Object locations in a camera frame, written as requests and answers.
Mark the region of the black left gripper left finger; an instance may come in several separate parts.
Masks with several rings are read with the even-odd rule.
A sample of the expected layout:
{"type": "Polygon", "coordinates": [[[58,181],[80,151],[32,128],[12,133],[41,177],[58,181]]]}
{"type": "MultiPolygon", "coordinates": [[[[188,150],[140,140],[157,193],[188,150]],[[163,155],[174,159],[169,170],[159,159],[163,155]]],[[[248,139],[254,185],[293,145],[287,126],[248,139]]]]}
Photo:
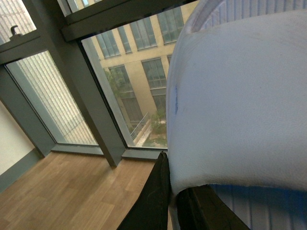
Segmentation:
{"type": "Polygon", "coordinates": [[[161,152],[151,173],[119,230],[166,230],[170,197],[168,157],[161,152]]]}

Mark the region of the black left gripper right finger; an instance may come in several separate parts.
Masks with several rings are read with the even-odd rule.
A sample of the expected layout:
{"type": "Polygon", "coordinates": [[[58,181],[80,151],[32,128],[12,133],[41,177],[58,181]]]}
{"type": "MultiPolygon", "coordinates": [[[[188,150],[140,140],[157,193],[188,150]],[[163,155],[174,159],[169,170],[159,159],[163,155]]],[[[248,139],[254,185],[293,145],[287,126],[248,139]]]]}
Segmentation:
{"type": "Polygon", "coordinates": [[[187,188],[177,195],[182,230],[248,230],[249,227],[209,185],[187,188]]]}

